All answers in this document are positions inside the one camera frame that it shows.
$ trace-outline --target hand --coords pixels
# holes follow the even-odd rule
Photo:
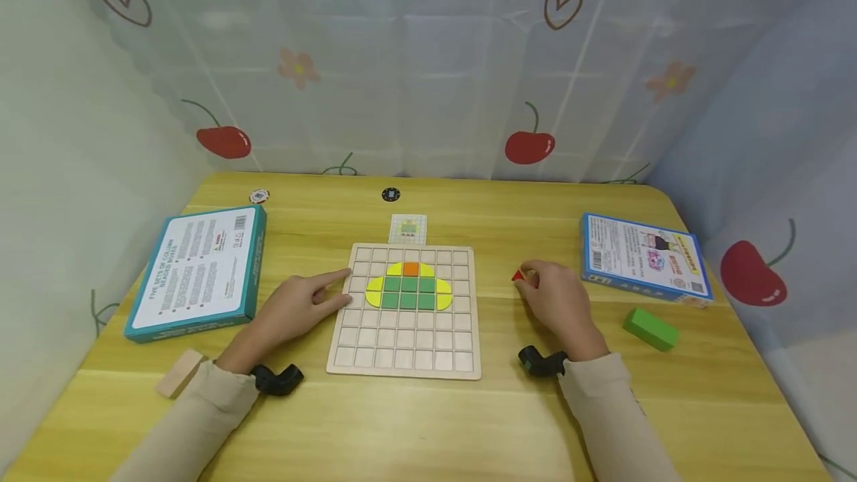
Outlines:
[[[345,268],[312,277],[292,275],[283,281],[253,322],[226,347],[216,365],[231,373],[249,373],[273,348],[305,334],[322,318],[348,305],[350,295],[340,294],[325,300],[325,291],[328,285],[350,273]]]
[[[572,362],[586,362],[610,353],[604,335],[592,321],[590,300],[579,275],[562,264],[532,259],[521,264],[532,272],[515,280],[521,297],[565,348]]]

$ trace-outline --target red cherry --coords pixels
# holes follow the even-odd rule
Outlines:
[[[735,242],[723,255],[720,277],[729,294],[748,306],[776,306],[789,294],[786,284],[765,264],[756,246],[746,240]]]
[[[551,134],[536,132],[538,130],[538,111],[532,103],[526,102],[536,115],[536,126],[533,132],[518,131],[506,141],[506,158],[515,164],[535,164],[543,161],[556,147],[556,141]]]
[[[243,158],[250,154],[250,138],[238,127],[199,129],[196,139],[202,147],[224,158]]]

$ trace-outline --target white poker chip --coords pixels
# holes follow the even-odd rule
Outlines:
[[[260,188],[259,190],[253,190],[252,193],[250,193],[250,202],[252,202],[252,204],[254,205],[258,205],[261,202],[267,201],[270,196],[271,194],[269,194],[269,191],[265,190],[264,188]]]

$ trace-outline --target green square tile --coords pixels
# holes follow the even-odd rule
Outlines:
[[[434,278],[433,277],[421,277],[420,278],[420,292],[434,292]]]
[[[420,295],[419,308],[423,311],[433,311],[434,295]]]
[[[402,294],[399,307],[401,309],[416,309],[417,308],[417,295]]]
[[[402,285],[402,278],[394,277],[393,275],[388,275],[384,278],[384,290],[388,291],[399,291],[399,287]]]
[[[380,297],[380,307],[382,309],[398,309],[399,292],[384,292],[384,295]]]
[[[402,278],[402,292],[416,292],[417,291],[417,278],[415,277],[403,277]]]

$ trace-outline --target flower print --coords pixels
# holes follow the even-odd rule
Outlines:
[[[295,87],[301,91],[306,87],[307,80],[321,81],[319,72],[315,70],[315,63],[312,62],[309,54],[298,53],[295,56],[291,50],[285,47],[280,49],[280,67],[277,67],[277,71],[286,78],[292,78],[295,81]]]
[[[691,81],[693,73],[696,72],[696,67],[693,65],[684,65],[680,61],[675,61],[667,66],[667,72],[663,77],[650,78],[645,87],[652,89],[655,93],[655,103],[660,103],[670,92],[684,93],[687,88],[687,83]]]

